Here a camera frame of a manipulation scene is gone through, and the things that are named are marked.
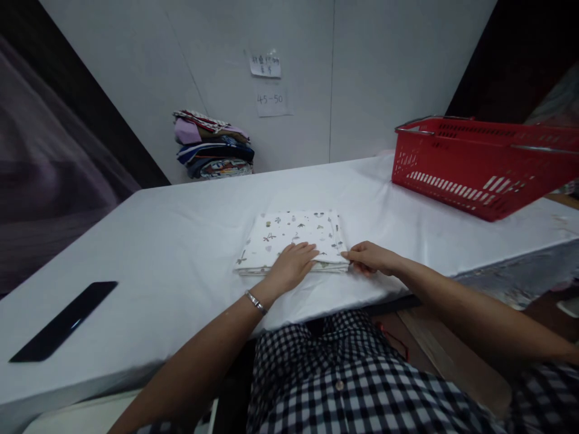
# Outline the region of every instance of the stack of folded clothes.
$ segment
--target stack of folded clothes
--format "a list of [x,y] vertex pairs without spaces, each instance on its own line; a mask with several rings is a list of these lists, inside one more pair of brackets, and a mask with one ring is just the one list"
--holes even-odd
[[227,122],[193,110],[174,112],[177,160],[189,178],[226,178],[253,172],[249,136]]

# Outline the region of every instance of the hand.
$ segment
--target hand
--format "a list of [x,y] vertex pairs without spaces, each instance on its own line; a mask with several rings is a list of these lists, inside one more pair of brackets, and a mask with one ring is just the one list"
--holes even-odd
[[355,271],[364,274],[366,277],[370,277],[376,271],[380,271],[385,275],[392,275],[402,259],[396,253],[370,241],[362,241],[352,247],[349,252],[342,252],[341,255],[354,264]]
[[320,252],[314,249],[315,244],[307,242],[287,246],[263,280],[264,286],[276,291],[277,296],[294,289],[315,265],[312,259]]

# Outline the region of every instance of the white table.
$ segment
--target white table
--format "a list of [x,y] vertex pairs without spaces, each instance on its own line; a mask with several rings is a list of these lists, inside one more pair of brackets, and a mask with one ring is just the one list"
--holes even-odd
[[[369,239],[446,275],[579,237],[579,212],[539,200],[488,223],[390,182],[393,156],[142,190],[0,302],[0,432],[134,384],[253,286],[232,272],[262,212],[338,210]],[[93,281],[119,286],[46,361],[7,361]],[[256,329],[394,300],[395,278],[310,274]]]

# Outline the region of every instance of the paper sign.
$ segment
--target paper sign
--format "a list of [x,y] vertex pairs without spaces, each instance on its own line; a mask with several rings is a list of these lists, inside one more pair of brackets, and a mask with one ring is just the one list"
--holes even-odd
[[288,89],[279,80],[255,83],[255,103],[260,118],[292,114],[288,106]]
[[272,55],[255,54],[249,57],[249,66],[253,75],[261,77],[281,77],[282,65],[279,63],[279,57]]

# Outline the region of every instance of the black and white gingham shirt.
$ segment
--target black and white gingham shirt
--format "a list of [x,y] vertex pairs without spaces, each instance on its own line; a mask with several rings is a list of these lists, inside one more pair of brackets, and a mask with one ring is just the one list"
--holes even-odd
[[[146,429],[176,432],[155,427]],[[364,312],[340,312],[324,319],[319,338],[294,324],[256,346],[247,432],[304,431],[577,433],[579,368],[527,371],[498,421],[453,383],[406,363]]]

